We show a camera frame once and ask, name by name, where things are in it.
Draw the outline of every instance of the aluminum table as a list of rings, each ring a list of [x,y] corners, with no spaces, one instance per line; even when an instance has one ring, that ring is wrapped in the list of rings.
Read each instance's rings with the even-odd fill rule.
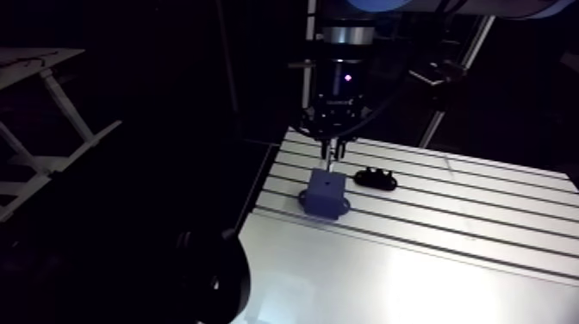
[[[346,183],[338,221],[296,200],[320,147],[289,131],[240,238],[252,274],[234,323],[579,322],[579,196],[562,173],[374,140],[333,170],[392,170],[392,192]]]

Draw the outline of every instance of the cable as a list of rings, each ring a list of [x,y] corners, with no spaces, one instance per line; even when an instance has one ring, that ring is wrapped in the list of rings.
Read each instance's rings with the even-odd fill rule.
[[[448,7],[448,3],[451,0],[440,0],[439,5],[437,6],[436,10],[434,11],[434,16],[433,16],[433,26],[436,26],[438,24],[438,22],[442,19],[445,18],[447,12],[445,12],[446,7]],[[453,9],[455,9],[455,7],[457,7],[457,5],[459,5],[461,2],[465,2],[464,0],[460,0],[460,2],[458,2],[457,4],[455,4],[450,11],[452,11]],[[372,122],[374,119],[376,119],[380,114],[382,114],[382,112],[384,112],[384,110],[386,110],[386,108],[388,108],[390,106],[390,104],[392,104],[392,102],[394,102],[395,100],[398,99],[399,96],[402,95],[402,91],[401,91],[401,87],[404,84],[404,80],[406,79],[406,76],[408,75],[408,72],[410,71],[410,68],[412,67],[412,65],[414,64],[414,62],[420,57],[422,56],[422,54],[425,52],[425,46],[420,45],[417,49],[417,51],[414,54],[409,55],[409,58],[406,62],[406,64],[404,65],[404,68],[402,69],[401,73],[396,77],[396,80],[394,82],[394,85],[392,86],[393,89],[393,93],[386,98],[384,101],[382,101],[382,103],[380,103],[380,105],[378,106],[377,109],[375,109],[374,111],[372,111],[370,113],[369,116],[367,116],[366,118],[364,118],[361,122],[359,122],[358,124],[352,126],[351,128],[348,128],[347,130],[341,131],[341,132],[337,132],[335,134],[330,134],[330,135],[322,135],[322,136],[314,136],[312,134],[310,134],[309,132],[304,131],[303,129],[301,129],[299,126],[297,125],[290,125],[297,133],[302,134],[306,137],[312,138],[314,140],[331,140],[334,138],[339,138],[339,137],[343,137],[346,136],[348,134],[351,134],[357,130],[359,130],[360,128],[366,126],[369,122]]]

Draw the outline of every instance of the blue block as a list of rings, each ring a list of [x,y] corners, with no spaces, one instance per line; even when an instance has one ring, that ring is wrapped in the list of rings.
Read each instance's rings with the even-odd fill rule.
[[[313,169],[308,188],[298,198],[306,214],[337,220],[350,210],[345,191],[345,174]]]

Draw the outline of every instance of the black object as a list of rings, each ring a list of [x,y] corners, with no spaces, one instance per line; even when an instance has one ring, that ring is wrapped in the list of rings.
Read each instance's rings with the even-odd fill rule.
[[[392,191],[398,186],[398,182],[392,177],[392,171],[384,174],[384,170],[376,169],[373,171],[370,167],[367,167],[366,170],[356,172],[354,182],[364,187],[386,191]]]

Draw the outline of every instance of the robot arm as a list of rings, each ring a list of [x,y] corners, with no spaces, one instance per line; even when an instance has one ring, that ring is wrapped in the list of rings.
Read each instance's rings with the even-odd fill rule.
[[[434,12],[434,19],[449,14],[502,16],[529,19],[551,16],[575,0],[326,0],[317,19],[323,40],[316,41],[314,82],[309,107],[294,129],[321,142],[321,157],[331,159],[328,149],[336,140],[333,158],[342,159],[346,143],[380,114],[364,107],[364,73],[374,34],[375,13],[400,10]],[[401,84],[410,66],[408,59]]]

